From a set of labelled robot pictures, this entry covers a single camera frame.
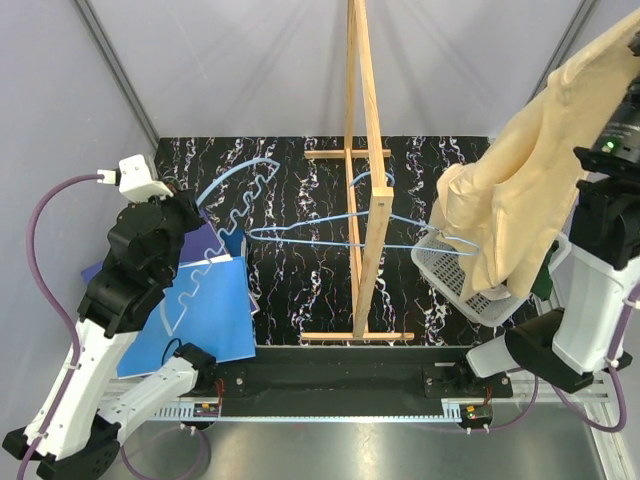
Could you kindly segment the cream yellow t shirt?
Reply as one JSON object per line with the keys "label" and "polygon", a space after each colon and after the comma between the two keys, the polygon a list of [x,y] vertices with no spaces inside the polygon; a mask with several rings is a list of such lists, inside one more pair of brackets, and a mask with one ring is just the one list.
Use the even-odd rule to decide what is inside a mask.
{"label": "cream yellow t shirt", "polygon": [[639,72],[638,30],[633,11],[553,71],[478,161],[438,179],[430,224],[458,250],[479,248],[459,260],[462,300],[500,284],[529,294],[586,176],[573,150],[594,143]]}

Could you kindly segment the green and white t shirt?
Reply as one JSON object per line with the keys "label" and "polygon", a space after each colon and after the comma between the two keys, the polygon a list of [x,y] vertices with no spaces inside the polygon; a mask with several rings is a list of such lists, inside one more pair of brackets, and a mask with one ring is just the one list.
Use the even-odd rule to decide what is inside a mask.
{"label": "green and white t shirt", "polygon": [[540,270],[531,287],[531,293],[542,301],[549,300],[551,296],[553,281],[551,278],[549,265],[554,253],[558,250],[558,248],[559,242],[557,240],[554,240],[542,261]]}

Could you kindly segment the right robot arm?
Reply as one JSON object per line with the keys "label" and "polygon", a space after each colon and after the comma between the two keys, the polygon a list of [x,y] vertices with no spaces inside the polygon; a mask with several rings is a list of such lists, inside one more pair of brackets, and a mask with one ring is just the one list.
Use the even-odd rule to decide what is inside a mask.
{"label": "right robot arm", "polygon": [[623,337],[639,302],[639,81],[633,79],[589,148],[577,147],[583,169],[602,179],[577,184],[569,241],[574,258],[566,307],[511,328],[468,351],[454,371],[466,396],[490,377],[522,368],[567,393],[600,371],[630,365]]}

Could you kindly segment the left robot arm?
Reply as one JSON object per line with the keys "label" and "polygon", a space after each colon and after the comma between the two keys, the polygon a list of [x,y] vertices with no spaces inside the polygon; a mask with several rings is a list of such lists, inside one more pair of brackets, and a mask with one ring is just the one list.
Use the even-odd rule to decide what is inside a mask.
{"label": "left robot arm", "polygon": [[119,213],[103,266],[78,307],[67,363],[40,413],[3,440],[23,467],[36,461],[42,479],[97,479],[168,402],[215,389],[215,357],[185,343],[133,388],[103,400],[120,360],[172,286],[186,234],[203,223],[194,192],[174,187]]}

